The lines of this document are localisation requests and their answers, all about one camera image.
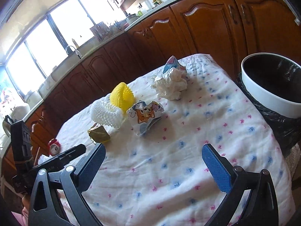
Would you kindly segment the white foam fruit net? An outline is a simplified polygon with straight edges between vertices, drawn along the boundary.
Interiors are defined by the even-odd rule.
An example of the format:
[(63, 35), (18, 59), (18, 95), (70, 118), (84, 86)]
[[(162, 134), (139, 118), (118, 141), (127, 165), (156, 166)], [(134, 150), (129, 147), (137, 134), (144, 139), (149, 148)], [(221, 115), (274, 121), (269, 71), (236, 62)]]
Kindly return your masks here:
[(119, 129), (125, 120), (125, 114), (121, 108), (101, 99), (92, 103), (90, 116), (97, 124), (110, 126), (114, 129)]

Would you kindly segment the cartoon cat wrapper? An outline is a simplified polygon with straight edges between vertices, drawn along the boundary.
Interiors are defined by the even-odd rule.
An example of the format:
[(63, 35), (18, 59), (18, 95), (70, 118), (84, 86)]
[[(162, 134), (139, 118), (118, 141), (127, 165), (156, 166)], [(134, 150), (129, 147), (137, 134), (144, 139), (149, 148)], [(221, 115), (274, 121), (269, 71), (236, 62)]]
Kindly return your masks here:
[(136, 135), (141, 136), (162, 118), (163, 113), (164, 108), (160, 103), (139, 101), (127, 110), (127, 118)]

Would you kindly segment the white paper ball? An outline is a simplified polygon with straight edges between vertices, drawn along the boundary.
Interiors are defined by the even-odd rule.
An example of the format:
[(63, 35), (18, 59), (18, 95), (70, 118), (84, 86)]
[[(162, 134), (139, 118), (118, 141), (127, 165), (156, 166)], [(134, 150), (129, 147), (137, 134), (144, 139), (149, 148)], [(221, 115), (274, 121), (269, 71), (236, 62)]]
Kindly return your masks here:
[(153, 78), (151, 85), (157, 97), (167, 100), (180, 100), (181, 92), (187, 89), (187, 71), (175, 67)]

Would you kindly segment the chrome kitchen faucet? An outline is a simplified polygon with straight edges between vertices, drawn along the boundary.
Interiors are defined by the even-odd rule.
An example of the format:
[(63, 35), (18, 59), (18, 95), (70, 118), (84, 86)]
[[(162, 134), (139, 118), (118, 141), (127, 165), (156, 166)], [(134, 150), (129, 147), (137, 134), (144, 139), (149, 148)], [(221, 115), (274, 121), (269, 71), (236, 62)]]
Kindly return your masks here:
[(76, 56), (79, 59), (82, 59), (82, 54), (74, 46), (72, 46), (72, 45), (67, 45), (66, 48), (65, 48), (65, 51), (66, 51), (66, 53), (67, 53), (68, 56), (76, 54)]

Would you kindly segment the white rimmed trash bin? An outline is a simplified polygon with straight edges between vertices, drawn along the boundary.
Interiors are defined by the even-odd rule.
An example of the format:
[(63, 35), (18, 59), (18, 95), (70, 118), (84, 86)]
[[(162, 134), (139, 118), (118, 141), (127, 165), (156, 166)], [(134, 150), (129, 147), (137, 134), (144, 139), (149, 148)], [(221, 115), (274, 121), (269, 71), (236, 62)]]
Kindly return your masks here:
[(300, 65), (274, 53), (254, 53), (241, 62), (242, 82), (255, 100), (272, 111), (300, 118)]

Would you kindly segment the black trash bag liner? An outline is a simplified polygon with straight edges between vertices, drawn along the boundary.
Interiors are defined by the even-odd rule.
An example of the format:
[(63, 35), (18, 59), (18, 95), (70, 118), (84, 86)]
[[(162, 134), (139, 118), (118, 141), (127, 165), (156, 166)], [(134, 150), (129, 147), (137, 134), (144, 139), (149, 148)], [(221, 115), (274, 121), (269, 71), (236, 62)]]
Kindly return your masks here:
[(237, 77), (236, 83), (271, 127), (283, 155), (287, 157), (290, 149), (300, 142), (300, 118), (294, 119), (282, 116), (260, 104), (245, 88), (241, 72)]

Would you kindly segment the wooden kitchen base cabinets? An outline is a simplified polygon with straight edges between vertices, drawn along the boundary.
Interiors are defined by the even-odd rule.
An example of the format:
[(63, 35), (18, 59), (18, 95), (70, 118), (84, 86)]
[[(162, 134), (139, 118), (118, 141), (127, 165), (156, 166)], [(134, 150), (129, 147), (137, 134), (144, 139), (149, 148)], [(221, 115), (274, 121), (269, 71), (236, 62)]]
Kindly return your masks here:
[(269, 52), (300, 62), (300, 26), (283, 0), (175, 0), (59, 66), (49, 93), (29, 113), (33, 153), (49, 153), (61, 126), (120, 82), (179, 59), (209, 54), (235, 78), (247, 55)]

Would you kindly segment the red soda can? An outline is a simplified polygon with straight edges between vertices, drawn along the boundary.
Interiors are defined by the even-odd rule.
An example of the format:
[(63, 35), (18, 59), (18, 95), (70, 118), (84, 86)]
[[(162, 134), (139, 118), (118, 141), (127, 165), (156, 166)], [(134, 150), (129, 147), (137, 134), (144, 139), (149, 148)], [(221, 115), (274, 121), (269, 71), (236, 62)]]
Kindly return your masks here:
[(53, 157), (58, 155), (61, 151), (61, 144), (59, 140), (57, 140), (56, 138), (51, 139), (49, 141), (48, 147), (49, 147), (49, 154)]

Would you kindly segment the gold foil wrapper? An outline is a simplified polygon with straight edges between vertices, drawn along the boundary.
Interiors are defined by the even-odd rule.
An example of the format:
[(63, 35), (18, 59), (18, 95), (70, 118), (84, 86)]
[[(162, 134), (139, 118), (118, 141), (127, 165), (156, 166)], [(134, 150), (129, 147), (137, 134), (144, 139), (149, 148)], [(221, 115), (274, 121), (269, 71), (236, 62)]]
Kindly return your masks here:
[(87, 132), (93, 143), (105, 143), (110, 140), (110, 135), (101, 124), (95, 123)]

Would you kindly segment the grey speckled countertop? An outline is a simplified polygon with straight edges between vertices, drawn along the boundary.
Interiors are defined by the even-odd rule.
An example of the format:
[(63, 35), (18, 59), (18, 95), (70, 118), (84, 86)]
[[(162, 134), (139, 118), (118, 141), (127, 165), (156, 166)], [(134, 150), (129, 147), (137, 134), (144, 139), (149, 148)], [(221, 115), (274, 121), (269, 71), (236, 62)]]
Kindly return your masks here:
[(242, 0), (169, 0), (125, 30), (108, 33), (79, 59), (57, 66), (38, 87), (39, 101), (24, 116), (32, 152), (49, 153), (48, 143), (63, 123), (108, 94), (178, 59), (209, 54), (230, 75), (248, 55), (239, 4)]

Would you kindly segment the yellow foam fruit net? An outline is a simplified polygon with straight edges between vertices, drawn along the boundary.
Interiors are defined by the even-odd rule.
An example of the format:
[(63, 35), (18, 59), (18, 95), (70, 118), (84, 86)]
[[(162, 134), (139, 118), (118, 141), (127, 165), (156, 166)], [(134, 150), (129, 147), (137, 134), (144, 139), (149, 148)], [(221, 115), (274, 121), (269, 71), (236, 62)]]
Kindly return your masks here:
[(121, 82), (112, 90), (110, 103), (126, 113), (135, 103), (134, 93), (126, 83)]

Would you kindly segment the white floral tablecloth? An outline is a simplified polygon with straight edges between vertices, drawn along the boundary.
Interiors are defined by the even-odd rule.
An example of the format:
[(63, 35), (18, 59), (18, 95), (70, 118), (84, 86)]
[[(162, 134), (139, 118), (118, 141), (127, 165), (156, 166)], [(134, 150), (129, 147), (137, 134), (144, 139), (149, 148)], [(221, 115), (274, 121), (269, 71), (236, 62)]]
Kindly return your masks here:
[(129, 84), (138, 101), (156, 101), (162, 118), (136, 135), (125, 120), (110, 135), (106, 158), (83, 196), (104, 225), (204, 225), (224, 198), (201, 157), (210, 143), (246, 171), (267, 169), (279, 224), (295, 212), (291, 176), (273, 131), (213, 58), (180, 59), (188, 86), (178, 101), (158, 98), (151, 87), (162, 67)]

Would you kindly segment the dish drying rack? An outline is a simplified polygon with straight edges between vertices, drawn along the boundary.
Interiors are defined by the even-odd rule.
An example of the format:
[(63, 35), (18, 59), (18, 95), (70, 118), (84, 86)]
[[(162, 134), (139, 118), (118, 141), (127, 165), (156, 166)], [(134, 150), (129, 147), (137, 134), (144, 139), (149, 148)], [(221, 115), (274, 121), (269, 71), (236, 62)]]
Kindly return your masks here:
[(112, 35), (109, 27), (103, 21), (91, 27), (90, 31), (99, 42), (108, 39)]

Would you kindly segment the crumpled colourful cartoon wrapper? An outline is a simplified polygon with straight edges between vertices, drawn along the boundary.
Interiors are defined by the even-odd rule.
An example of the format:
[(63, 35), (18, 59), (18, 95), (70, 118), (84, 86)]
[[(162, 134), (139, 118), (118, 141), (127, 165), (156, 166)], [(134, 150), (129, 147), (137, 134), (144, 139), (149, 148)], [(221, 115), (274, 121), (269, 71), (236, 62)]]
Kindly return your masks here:
[(163, 73), (166, 73), (168, 72), (170, 69), (172, 68), (176, 68), (178, 70), (181, 70), (181, 71), (184, 71), (184, 72), (187, 72), (186, 71), (186, 68), (185, 66), (182, 66), (178, 60), (176, 59), (175, 56), (171, 56), (167, 61), (166, 61), (166, 64), (163, 68)]

